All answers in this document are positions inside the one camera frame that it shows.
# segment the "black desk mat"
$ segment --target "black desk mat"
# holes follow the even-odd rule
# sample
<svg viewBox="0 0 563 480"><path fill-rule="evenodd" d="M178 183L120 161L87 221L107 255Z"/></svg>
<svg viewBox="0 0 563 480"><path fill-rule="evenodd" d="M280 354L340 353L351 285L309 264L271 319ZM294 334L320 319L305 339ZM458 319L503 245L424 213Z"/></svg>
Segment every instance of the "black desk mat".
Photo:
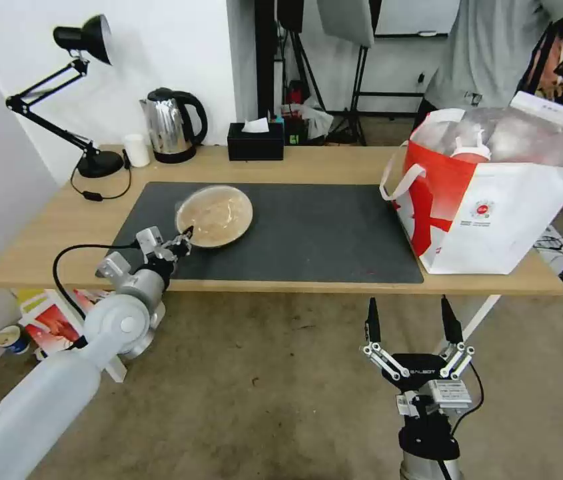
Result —
<svg viewBox="0 0 563 480"><path fill-rule="evenodd" d="M208 183L150 182L115 238L128 244L156 225L177 235L177 209ZM422 283L396 212L376 185L229 184L253 203L254 218L237 241L197 249L181 260L178 279ZM133 268L140 251L120 253Z"/></svg>

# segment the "lamp arm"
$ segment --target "lamp arm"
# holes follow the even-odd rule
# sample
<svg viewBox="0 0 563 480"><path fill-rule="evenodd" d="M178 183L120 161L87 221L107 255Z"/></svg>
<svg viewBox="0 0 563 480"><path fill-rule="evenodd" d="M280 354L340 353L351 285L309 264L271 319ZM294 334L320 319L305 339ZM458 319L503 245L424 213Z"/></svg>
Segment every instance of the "lamp arm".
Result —
<svg viewBox="0 0 563 480"><path fill-rule="evenodd" d="M60 84L60 85L58 85L54 88L38 91L38 88L40 88L44 84L48 83L50 80L62 75L63 73L65 73L67 71L73 70L73 69L76 70L76 72L77 72L76 76L66 80L65 82L63 82L62 84ZM40 117L39 115L37 115L36 113L33 113L31 111L31 107L34 104L48 98L50 95L58 92L59 90L62 90L64 87L67 87L71 83L76 82L80 78L85 77L87 73L88 73L88 60L82 59L80 57L75 58L72 62L70 62L64 68L54 72L53 74L51 74L48 77L44 78L43 80L37 82L33 86L27 88L26 90L24 90L24 91L22 91L22 92L20 92L16 95L12 95L12 96L6 98L6 107L8 107L9 110L12 110L13 112L20 114L21 116L26 117L28 120L35 122L39 126L41 126L41 127L45 128L46 130L54 133L58 137L61 137L64 140L72 143L74 146L83 150L83 152L85 154L87 154L87 156L90 157L92 155L95 155L95 154L99 153L99 150L97 150L93 146L92 140L86 141L87 139L84 140L83 137L79 137L79 136L75 135L74 133L69 132L68 130L64 130L64 129L56 126L54 123L46 120L45 118ZM29 99L31 97L34 98L34 99L32 101L27 101L27 99Z"/></svg>

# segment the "red and white bag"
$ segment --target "red and white bag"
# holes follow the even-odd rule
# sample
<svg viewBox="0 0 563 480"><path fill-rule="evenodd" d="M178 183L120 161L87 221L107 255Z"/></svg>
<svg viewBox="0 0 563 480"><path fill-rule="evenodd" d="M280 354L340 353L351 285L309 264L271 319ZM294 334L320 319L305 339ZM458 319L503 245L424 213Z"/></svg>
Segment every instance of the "red and white bag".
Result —
<svg viewBox="0 0 563 480"><path fill-rule="evenodd" d="M464 111L447 109L432 112L410 136L392 195L385 184L393 159L384 171L381 195L393 202L429 273L510 273L563 206L563 106L518 93L509 108L483 112L495 118L483 122L490 142L502 140L491 161L469 163L430 148L448 153L442 140L464 119ZM551 133L510 120L510 112Z"/></svg>

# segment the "paper cup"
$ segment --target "paper cup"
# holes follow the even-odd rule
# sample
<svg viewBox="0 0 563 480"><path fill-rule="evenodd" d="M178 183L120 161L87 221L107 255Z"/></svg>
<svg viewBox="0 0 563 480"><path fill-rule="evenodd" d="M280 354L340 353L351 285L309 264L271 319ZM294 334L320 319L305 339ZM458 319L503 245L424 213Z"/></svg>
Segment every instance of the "paper cup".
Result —
<svg viewBox="0 0 563 480"><path fill-rule="evenodd" d="M18 325L10 325L0 330L0 347L20 355L28 350L28 345L30 345L30 338Z"/></svg>
<svg viewBox="0 0 563 480"><path fill-rule="evenodd" d="M123 147L126 149L130 164L134 168L145 167L150 163L148 147L140 133L131 133L123 137Z"/></svg>

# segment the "kettle handle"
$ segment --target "kettle handle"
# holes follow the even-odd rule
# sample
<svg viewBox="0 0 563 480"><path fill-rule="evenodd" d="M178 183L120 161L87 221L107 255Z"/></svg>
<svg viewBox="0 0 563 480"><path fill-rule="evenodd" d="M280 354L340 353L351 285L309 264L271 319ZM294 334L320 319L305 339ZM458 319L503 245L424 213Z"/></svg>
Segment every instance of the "kettle handle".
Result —
<svg viewBox="0 0 563 480"><path fill-rule="evenodd" d="M184 91L173 91L173 99L175 99L177 103L181 102L183 105L192 105L195 110L197 110L197 115L201 120L201 130L197 135L193 134L191 141L193 145L201 145L201 142L203 142L203 139L208 134L208 117L206 116L206 111L203 108L203 105L201 105L199 99L197 99L197 97L195 97L192 93ZM185 117L189 118L185 110L183 113L185 114Z"/></svg>

